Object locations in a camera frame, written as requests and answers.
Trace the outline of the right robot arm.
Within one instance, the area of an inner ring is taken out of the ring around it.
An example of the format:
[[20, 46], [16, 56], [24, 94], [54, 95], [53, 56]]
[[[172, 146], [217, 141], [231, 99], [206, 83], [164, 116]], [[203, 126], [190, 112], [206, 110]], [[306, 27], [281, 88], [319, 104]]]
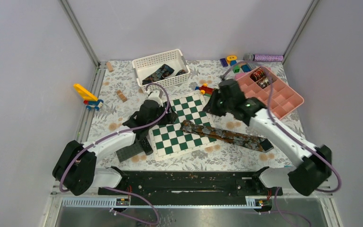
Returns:
[[320, 191], [320, 185], [331, 175], [337, 177], [336, 190], [340, 189], [341, 178], [331, 164], [330, 148], [325, 145], [317, 147], [297, 135], [277, 119], [262, 101], [256, 97], [246, 98], [234, 79], [224, 80], [219, 84], [203, 111], [216, 116], [230, 113], [235, 119], [264, 135], [291, 161], [291, 168], [267, 167], [260, 171], [259, 178], [252, 182], [256, 194], [263, 195], [271, 187], [281, 187], [309, 196], [314, 191]]

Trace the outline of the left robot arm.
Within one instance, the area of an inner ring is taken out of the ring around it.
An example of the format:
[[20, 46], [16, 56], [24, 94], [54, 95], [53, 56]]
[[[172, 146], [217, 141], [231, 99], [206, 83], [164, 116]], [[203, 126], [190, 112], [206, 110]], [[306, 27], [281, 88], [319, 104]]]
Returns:
[[93, 142], [68, 142], [52, 171], [60, 192], [79, 196], [90, 187], [109, 187], [114, 193], [123, 194], [128, 182], [120, 171], [114, 167], [97, 168], [96, 164], [116, 151], [146, 140], [152, 127], [173, 124], [177, 118], [170, 102], [160, 105], [146, 100], [114, 133]]

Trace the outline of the brown floral tie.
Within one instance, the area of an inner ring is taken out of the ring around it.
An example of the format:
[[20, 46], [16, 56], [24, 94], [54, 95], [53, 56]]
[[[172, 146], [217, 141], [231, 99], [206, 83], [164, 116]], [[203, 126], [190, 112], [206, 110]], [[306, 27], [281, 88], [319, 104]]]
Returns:
[[274, 146], [271, 144], [271, 142], [264, 137], [237, 133], [211, 126], [197, 125], [188, 120], [184, 120], [181, 123], [181, 130], [186, 133], [221, 140], [229, 144], [263, 153], [267, 153], [274, 149]]

